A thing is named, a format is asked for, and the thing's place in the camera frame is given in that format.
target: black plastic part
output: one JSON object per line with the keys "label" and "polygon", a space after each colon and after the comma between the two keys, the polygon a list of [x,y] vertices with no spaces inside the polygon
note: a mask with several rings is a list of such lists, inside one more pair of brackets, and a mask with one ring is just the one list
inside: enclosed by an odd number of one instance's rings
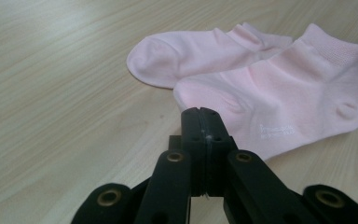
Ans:
{"label": "black plastic part", "polygon": [[186,224],[190,196],[202,194],[224,197],[230,224],[358,223],[358,204],[344,193],[318,185],[301,196],[253,152],[238,150],[216,112],[188,109],[182,132],[170,136],[149,179],[97,188],[72,224]]}
{"label": "black plastic part", "polygon": [[325,185],[307,187],[303,201],[322,223],[358,223],[358,203],[337,189]]}
{"label": "black plastic part", "polygon": [[319,223],[253,152],[228,155],[227,175],[254,224]]}
{"label": "black plastic part", "polygon": [[236,150],[231,136],[215,111],[190,108],[182,113],[182,150],[192,159],[191,195],[223,197],[226,183],[226,157]]}
{"label": "black plastic part", "polygon": [[136,224],[184,224],[189,221],[191,160],[183,150],[160,155],[138,210]]}

